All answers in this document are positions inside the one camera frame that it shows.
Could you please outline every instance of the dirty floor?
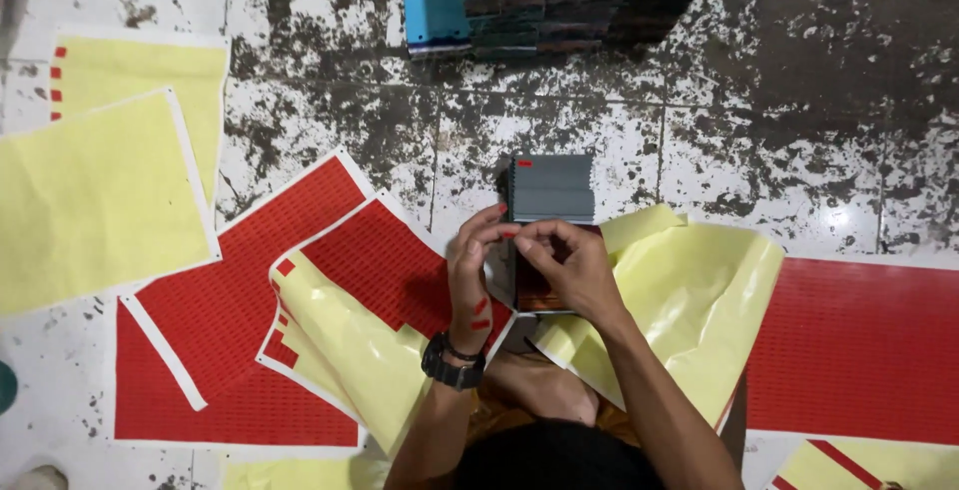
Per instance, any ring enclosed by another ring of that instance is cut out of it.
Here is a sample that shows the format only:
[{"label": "dirty floor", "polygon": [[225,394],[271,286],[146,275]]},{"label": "dirty floor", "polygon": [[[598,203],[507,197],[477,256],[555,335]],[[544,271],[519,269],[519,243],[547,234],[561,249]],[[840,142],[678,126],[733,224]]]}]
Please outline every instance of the dirty floor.
[{"label": "dirty floor", "polygon": [[[403,0],[7,8],[4,133],[48,119],[60,21],[233,38],[220,222],[343,143],[374,185],[445,236],[496,200],[512,152],[589,152],[599,219],[662,201],[760,229],[793,255],[959,266],[959,0],[696,0],[649,50],[522,67],[411,64]],[[14,450],[0,484],[52,458],[71,487],[215,487],[210,452],[98,438],[102,309],[71,306],[0,328],[0,356],[30,369],[30,407],[0,417],[0,447]],[[789,447],[767,441],[747,445],[750,489]]]}]

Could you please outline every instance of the black watch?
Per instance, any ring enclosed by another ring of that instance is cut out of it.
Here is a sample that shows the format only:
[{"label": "black watch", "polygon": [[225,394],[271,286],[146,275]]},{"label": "black watch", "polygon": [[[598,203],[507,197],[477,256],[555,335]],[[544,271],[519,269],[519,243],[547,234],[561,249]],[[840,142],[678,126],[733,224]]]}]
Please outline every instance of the black watch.
[{"label": "black watch", "polygon": [[420,364],[423,372],[440,384],[450,386],[457,391],[479,386],[483,369],[486,368],[486,357],[483,356],[482,352],[476,354],[476,361],[473,366],[453,366],[449,362],[443,361],[444,351],[450,352],[454,356],[458,355],[449,348],[446,335],[446,333],[437,333],[430,339],[430,343],[423,353],[423,362]]}]

